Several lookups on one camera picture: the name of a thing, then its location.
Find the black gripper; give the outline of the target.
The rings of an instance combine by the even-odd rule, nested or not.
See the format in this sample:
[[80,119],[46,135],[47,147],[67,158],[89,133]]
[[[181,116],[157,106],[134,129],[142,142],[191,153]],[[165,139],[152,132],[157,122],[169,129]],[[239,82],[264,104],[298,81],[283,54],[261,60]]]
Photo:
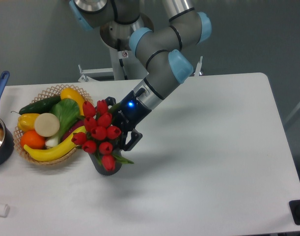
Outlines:
[[134,128],[152,111],[138,99],[144,92],[145,90],[132,90],[119,103],[114,97],[105,99],[107,106],[111,107],[112,125],[120,128],[123,133],[119,141],[121,150],[131,151],[142,138],[142,134]]

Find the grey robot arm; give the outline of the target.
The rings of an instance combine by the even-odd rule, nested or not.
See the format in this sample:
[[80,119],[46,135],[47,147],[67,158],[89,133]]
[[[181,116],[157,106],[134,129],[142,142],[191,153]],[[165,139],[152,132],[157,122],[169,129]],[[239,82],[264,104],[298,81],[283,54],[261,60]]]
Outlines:
[[153,31],[137,0],[72,0],[69,5],[83,28],[100,28],[105,44],[128,50],[148,73],[113,116],[122,132],[117,147],[129,151],[142,138],[136,126],[193,73],[181,51],[210,37],[210,19],[190,0],[165,0],[169,26]]

